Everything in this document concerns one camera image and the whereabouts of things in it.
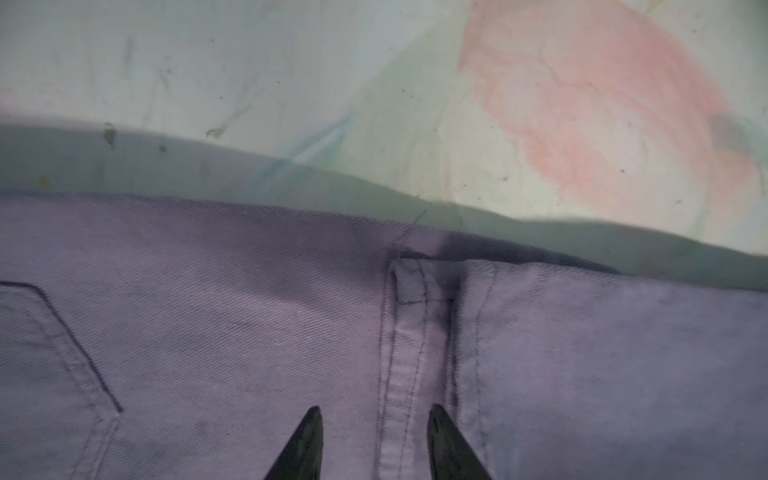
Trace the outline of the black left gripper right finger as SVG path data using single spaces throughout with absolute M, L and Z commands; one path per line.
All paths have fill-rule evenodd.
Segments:
M 445 408 L 439 404 L 433 404 L 429 412 L 427 444 L 433 480 L 491 479 Z

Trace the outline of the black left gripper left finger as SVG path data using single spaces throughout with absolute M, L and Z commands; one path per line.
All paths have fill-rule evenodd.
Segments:
M 265 480 L 319 480 L 324 446 L 324 427 L 319 406 L 310 407 Z

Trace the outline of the purple trousers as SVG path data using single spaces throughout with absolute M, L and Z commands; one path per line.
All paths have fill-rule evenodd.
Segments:
M 1 475 L 763 479 L 767 295 L 333 214 L 1 199 Z

